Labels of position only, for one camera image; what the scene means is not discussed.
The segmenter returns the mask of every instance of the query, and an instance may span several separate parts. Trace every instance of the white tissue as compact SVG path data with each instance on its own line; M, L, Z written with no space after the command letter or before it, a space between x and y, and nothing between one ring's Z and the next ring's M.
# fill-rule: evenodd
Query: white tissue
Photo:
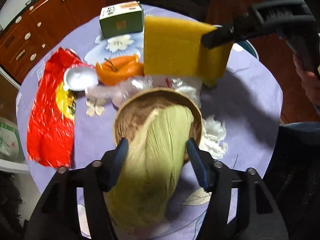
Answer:
M193 101L199 108L201 108L201 102L200 102L200 91L197 90L194 87L191 86L180 86L178 88L175 89L175 91L178 91L184 95L186 95L187 97L189 97L189 99L191 101Z
M203 120L202 138L199 149L209 152L215 160L221 159L228 150L228 144L220 141L224 140L227 135L225 123L222 125L219 121L214 120L213 115Z

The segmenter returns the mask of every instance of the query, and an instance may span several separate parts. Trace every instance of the orange bell pepper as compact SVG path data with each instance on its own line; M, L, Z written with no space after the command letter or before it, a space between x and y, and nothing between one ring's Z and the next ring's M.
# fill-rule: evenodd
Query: orange bell pepper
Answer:
M144 75L143 64L138 55L116 57L96 64L99 80L107 86L114 86L129 77Z

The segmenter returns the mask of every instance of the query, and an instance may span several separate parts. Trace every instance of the red plastic bag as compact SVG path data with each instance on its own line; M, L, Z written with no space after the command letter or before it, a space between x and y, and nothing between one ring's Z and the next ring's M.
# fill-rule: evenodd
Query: red plastic bag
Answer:
M76 98L63 90L67 68L88 66L70 51L58 49L45 65L32 106L27 134L29 159L44 166L70 167Z

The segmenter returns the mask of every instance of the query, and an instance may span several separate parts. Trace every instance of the white bucket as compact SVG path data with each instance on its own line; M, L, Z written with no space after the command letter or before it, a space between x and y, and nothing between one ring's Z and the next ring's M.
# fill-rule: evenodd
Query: white bucket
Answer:
M26 163L16 163L0 159L0 171L10 173L30 173Z

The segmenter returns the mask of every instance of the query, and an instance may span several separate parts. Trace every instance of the wooden bowl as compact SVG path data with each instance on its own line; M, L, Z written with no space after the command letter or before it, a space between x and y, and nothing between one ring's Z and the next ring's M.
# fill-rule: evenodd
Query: wooden bowl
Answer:
M136 131L144 124L154 108L164 108L171 105L186 106L191 110L194 121L190 129L190 138L199 145L202 136L202 117L199 108L187 96L169 88L153 88L142 91L128 99L119 109L113 125L113 138L116 145L122 137L129 144Z

